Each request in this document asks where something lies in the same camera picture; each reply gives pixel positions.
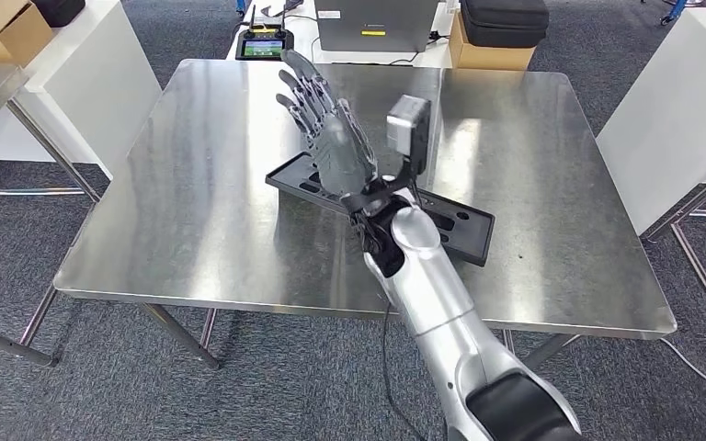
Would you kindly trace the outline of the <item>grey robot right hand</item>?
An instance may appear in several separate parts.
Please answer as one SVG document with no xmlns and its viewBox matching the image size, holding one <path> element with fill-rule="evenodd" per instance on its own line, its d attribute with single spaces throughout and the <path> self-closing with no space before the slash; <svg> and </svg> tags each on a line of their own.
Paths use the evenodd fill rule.
<svg viewBox="0 0 706 441">
<path fill-rule="evenodd" d="M 299 52 L 284 50 L 280 59 L 291 68 L 279 71 L 279 79 L 292 96 L 277 94 L 276 100 L 305 136 L 320 184 L 338 196 L 361 192 L 377 177 L 378 165 L 349 103 Z"/>
</svg>

